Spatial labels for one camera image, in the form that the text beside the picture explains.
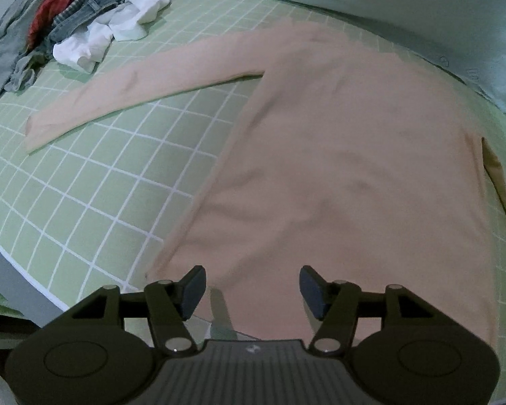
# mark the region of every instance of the bed sheet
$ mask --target bed sheet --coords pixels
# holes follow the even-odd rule
[[[173,0],[137,42],[113,43],[96,74],[207,36],[249,30],[282,17],[344,31],[379,52],[421,58],[310,8],[277,0]],[[162,67],[162,72],[173,69]],[[506,166],[506,115],[450,75]],[[26,118],[92,75],[49,63],[36,84],[0,99],[0,252],[44,296],[67,309],[102,285],[142,289],[143,271],[208,175],[255,79],[179,94],[122,110],[26,156]],[[506,215],[487,179],[506,398]],[[197,341],[248,339],[225,324],[192,318]]]

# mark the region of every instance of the pile of clothes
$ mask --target pile of clothes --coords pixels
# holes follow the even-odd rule
[[[53,52],[58,61],[92,72],[112,38],[146,35],[169,0],[15,0],[0,19],[0,93],[31,86]]]

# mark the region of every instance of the red cloth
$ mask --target red cloth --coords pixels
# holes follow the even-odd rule
[[[34,20],[28,29],[27,45],[28,50],[32,50],[38,39],[39,33],[52,23],[56,15],[62,13],[72,0],[43,0],[38,11],[35,13]]]

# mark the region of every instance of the peach long-sleeve shirt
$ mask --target peach long-sleeve shirt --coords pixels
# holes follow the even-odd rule
[[[451,85],[394,53],[316,23],[212,37],[66,94],[28,120],[26,147],[243,75],[263,78],[148,281],[204,265],[197,315],[308,341],[298,273],[312,265],[365,291],[405,285],[495,345],[484,167],[506,208],[502,166]]]

